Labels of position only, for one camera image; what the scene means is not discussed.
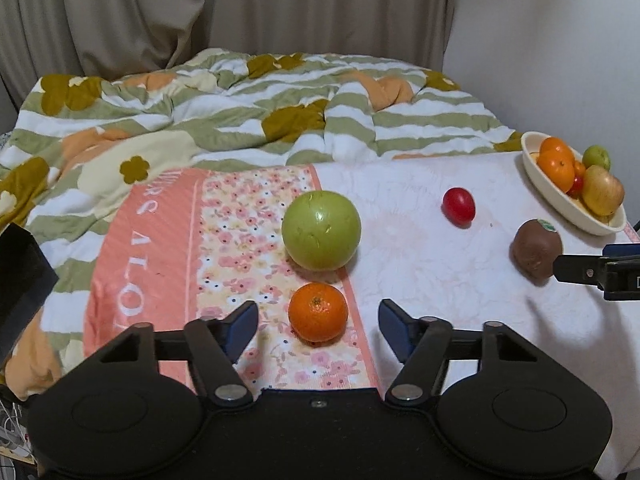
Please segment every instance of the white bowl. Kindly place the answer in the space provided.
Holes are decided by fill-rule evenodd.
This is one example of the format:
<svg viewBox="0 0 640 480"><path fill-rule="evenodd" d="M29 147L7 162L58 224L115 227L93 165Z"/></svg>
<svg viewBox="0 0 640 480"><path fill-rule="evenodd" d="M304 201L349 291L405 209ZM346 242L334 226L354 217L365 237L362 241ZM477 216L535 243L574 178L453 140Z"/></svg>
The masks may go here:
<svg viewBox="0 0 640 480"><path fill-rule="evenodd" d="M540 150L540 144L548 136L540 132L527 132L522 136L522 161L524 169L533 186L549 202L553 208L577 228L596 236L606 236L624 230L626 226L625 208L620 206L608 223L594 218L579 200L565 195L549 177L542 173L536 164L533 153ZM573 148L576 158L582 160L582 154Z"/></svg>

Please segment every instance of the green apple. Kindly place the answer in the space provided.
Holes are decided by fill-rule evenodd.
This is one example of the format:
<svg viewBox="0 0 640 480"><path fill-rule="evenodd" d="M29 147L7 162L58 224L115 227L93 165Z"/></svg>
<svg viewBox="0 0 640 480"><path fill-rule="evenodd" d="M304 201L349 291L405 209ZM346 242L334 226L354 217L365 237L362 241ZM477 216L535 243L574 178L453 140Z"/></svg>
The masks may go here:
<svg viewBox="0 0 640 480"><path fill-rule="evenodd" d="M282 219L282 240L289 256L308 270L344 266L360 243L360 215L351 201L333 191L309 191L297 197Z"/></svg>
<svg viewBox="0 0 640 480"><path fill-rule="evenodd" d="M582 163L585 168L590 166L600 166L605 170L609 171L611 169L611 159L609 158L609 152L605 150L602 146L598 146L597 144L594 146L589 146L584 155L582 156Z"/></svg>

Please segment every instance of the white tablecloth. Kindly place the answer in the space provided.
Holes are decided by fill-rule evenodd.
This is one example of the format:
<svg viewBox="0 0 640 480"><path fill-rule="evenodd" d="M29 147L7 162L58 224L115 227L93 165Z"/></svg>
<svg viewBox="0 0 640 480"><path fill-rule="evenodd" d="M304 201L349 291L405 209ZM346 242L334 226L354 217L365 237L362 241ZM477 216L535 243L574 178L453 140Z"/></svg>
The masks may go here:
<svg viewBox="0 0 640 480"><path fill-rule="evenodd" d="M377 327L383 298L414 317L441 317L460 329L481 330L486 320L501 320L605 399L613 434L596 472L614 479L640 466L640 302L607 302L595 287L554 279L535 286L511 263L509 246L532 218L556 226L565 254L601 254L604 245L629 243L633 234L593 237L572 227L532 188L521 157L319 164L316 170L322 188L349 197L362 218L350 280L382 386L400 368ZM476 201L468 229L453 226L440 211L450 187L465 187ZM452 366L447 384L475 367Z"/></svg>

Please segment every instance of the red cherry tomato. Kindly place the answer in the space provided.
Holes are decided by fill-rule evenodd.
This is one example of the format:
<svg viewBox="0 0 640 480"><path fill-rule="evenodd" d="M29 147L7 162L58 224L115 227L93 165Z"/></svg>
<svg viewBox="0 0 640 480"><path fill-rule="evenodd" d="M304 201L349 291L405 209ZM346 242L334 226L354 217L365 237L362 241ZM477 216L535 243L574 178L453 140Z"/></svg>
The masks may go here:
<svg viewBox="0 0 640 480"><path fill-rule="evenodd" d="M452 187L444 194L442 211L455 225L465 226L476 216L476 203L466 189Z"/></svg>
<svg viewBox="0 0 640 480"><path fill-rule="evenodd" d="M574 184L571 186L571 189L566 193L571 198L580 198L583 187L584 187L584 179L581 176L576 175L574 176Z"/></svg>

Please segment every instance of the mandarin orange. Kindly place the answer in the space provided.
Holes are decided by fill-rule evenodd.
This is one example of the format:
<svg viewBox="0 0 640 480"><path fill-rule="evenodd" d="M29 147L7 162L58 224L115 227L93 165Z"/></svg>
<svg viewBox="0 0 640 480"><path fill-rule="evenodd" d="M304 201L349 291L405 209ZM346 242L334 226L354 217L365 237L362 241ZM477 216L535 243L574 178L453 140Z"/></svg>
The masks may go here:
<svg viewBox="0 0 640 480"><path fill-rule="evenodd" d="M555 150L547 150L538 156L538 167L563 193L574 185L574 160Z"/></svg>
<svg viewBox="0 0 640 480"><path fill-rule="evenodd" d="M585 168L584 164L581 163L579 160L574 160L574 173L575 176L584 176L584 172L587 171L587 168Z"/></svg>
<svg viewBox="0 0 640 480"><path fill-rule="evenodd" d="M572 150L566 142L562 139L558 139L557 137L547 137L540 144L540 153L545 152L556 152L560 155L564 155L564 158L568 158L571 160L572 164L574 163L575 155L574 150Z"/></svg>
<svg viewBox="0 0 640 480"><path fill-rule="evenodd" d="M326 283L307 283L293 293L289 322L305 341L322 343L344 332L349 317L342 293Z"/></svg>

